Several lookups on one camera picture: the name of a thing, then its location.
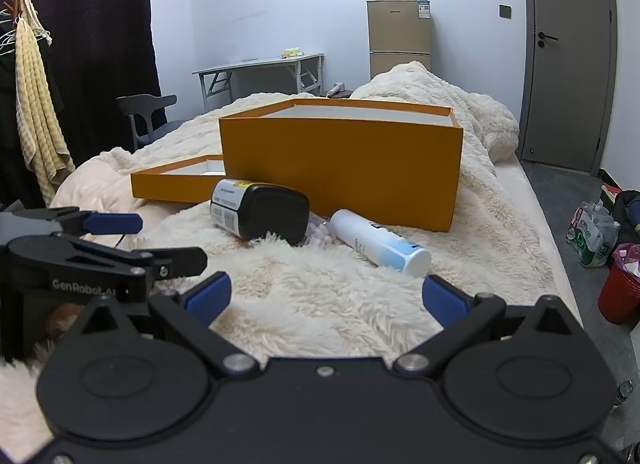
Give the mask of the orange box lid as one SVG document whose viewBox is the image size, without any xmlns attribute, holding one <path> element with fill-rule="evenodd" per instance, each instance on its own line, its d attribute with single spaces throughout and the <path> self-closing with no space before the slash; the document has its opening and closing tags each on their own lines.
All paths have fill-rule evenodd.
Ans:
<svg viewBox="0 0 640 464">
<path fill-rule="evenodd" d="M 131 192 L 147 201 L 198 204 L 209 200 L 225 176 L 221 154 L 202 155 L 133 172 Z"/>
</svg>

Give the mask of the dark vitamin C bottle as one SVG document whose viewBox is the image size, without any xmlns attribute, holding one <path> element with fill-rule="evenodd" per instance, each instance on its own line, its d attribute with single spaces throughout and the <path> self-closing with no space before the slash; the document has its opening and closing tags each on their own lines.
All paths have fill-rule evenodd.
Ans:
<svg viewBox="0 0 640 464">
<path fill-rule="evenodd" d="M 243 241 L 274 234 L 288 244 L 305 239 L 309 200 L 303 193 L 278 186 L 239 179 L 217 182 L 209 201 L 214 224 Z"/>
</svg>

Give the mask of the white spray bottle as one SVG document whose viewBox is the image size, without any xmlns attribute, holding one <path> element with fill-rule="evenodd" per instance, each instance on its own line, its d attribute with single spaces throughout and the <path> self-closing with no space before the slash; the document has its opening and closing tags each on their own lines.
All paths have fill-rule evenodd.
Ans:
<svg viewBox="0 0 640 464">
<path fill-rule="evenodd" d="M 415 278 L 425 278 L 431 268 L 431 253 L 423 246 L 350 210 L 335 212 L 329 225 L 342 242 L 379 267 Z"/>
</svg>

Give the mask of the small clear pill bottle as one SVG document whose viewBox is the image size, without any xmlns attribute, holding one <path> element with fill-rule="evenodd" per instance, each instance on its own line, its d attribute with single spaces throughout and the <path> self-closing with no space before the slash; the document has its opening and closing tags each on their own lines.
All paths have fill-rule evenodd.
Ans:
<svg viewBox="0 0 640 464">
<path fill-rule="evenodd" d="M 326 248 L 334 243 L 334 235 L 326 218 L 309 213 L 304 245 Z"/>
</svg>

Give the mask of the yellow striped towel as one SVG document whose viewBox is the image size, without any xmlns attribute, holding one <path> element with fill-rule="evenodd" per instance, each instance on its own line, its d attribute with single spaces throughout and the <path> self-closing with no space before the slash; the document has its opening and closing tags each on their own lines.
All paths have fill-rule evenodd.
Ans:
<svg viewBox="0 0 640 464">
<path fill-rule="evenodd" d="M 35 174 L 43 201 L 75 170 L 47 79 L 41 44 L 52 37 L 38 18 L 32 0 L 14 0 L 15 93 L 18 138 L 26 167 Z"/>
</svg>

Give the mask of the dark grey chair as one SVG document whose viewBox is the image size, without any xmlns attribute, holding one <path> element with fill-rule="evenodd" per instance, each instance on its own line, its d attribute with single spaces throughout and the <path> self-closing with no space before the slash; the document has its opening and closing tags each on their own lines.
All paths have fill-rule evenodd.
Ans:
<svg viewBox="0 0 640 464">
<path fill-rule="evenodd" d="M 153 114 L 159 110 L 173 106 L 178 101 L 175 94 L 169 96 L 152 96 L 152 94 L 135 94 L 134 96 L 118 97 L 118 108 L 130 121 L 134 150 L 149 146 L 155 140 L 168 135 L 182 125 L 182 120 L 171 120 L 157 128 L 153 125 Z M 145 133 L 139 134 L 136 118 L 140 117 L 144 123 Z"/>
</svg>

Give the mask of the green white plastic bag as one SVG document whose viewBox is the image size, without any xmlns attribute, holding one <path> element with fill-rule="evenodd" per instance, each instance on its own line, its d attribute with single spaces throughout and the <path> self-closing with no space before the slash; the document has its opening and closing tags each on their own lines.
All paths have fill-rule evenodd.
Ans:
<svg viewBox="0 0 640 464">
<path fill-rule="evenodd" d="M 605 265 L 620 233 L 620 224 L 606 208 L 597 203 L 582 202 L 570 220 L 566 240 L 576 250 L 583 267 Z"/>
</svg>

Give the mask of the red bucket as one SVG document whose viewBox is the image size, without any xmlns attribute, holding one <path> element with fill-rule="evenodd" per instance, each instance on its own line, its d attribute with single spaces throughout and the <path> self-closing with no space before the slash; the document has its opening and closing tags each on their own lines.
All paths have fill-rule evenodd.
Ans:
<svg viewBox="0 0 640 464">
<path fill-rule="evenodd" d="M 620 244 L 598 298 L 600 313 L 608 322 L 627 322 L 639 307 L 639 245 Z"/>
</svg>

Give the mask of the large orange cardboard box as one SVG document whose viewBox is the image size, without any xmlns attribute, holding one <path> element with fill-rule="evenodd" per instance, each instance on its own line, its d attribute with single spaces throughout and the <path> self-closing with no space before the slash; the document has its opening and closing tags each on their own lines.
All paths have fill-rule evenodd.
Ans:
<svg viewBox="0 0 640 464">
<path fill-rule="evenodd" d="M 221 117 L 230 178 L 302 192 L 313 212 L 446 232 L 463 128 L 449 106 L 294 98 Z"/>
</svg>

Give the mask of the dark curtain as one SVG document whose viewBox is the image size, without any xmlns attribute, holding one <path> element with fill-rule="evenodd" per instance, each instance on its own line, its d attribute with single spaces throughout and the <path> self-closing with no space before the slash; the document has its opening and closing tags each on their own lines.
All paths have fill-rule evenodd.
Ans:
<svg viewBox="0 0 640 464">
<path fill-rule="evenodd" d="M 150 0 L 32 0 L 52 44 L 40 45 L 58 122 L 75 169 L 132 146 L 116 99 L 158 94 Z M 1 0 L 1 201 L 47 206 L 25 165 L 16 124 L 14 0 Z"/>
</svg>

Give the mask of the grey room door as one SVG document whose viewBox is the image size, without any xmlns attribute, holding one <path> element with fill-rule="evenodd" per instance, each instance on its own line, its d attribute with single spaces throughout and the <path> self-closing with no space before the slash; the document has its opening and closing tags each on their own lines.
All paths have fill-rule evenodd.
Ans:
<svg viewBox="0 0 640 464">
<path fill-rule="evenodd" d="M 616 61 L 616 0 L 526 0 L 521 160 L 599 170 Z"/>
</svg>

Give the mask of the grey folding table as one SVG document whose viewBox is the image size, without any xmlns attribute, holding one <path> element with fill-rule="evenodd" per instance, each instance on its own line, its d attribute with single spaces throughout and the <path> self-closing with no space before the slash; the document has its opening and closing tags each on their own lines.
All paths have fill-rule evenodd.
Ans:
<svg viewBox="0 0 640 464">
<path fill-rule="evenodd" d="M 193 72 L 198 78 L 204 111 L 265 90 L 286 94 L 311 92 L 321 94 L 324 88 L 324 54 L 308 52 L 290 58 L 253 59 L 228 63 Z"/>
</svg>

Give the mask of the grey wall switch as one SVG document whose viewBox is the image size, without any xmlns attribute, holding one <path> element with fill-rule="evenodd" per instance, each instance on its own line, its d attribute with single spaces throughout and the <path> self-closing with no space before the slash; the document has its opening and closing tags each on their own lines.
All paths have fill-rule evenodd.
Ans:
<svg viewBox="0 0 640 464">
<path fill-rule="evenodd" d="M 499 6 L 499 16 L 501 19 L 511 20 L 512 19 L 512 8 L 508 5 L 500 5 Z"/>
</svg>

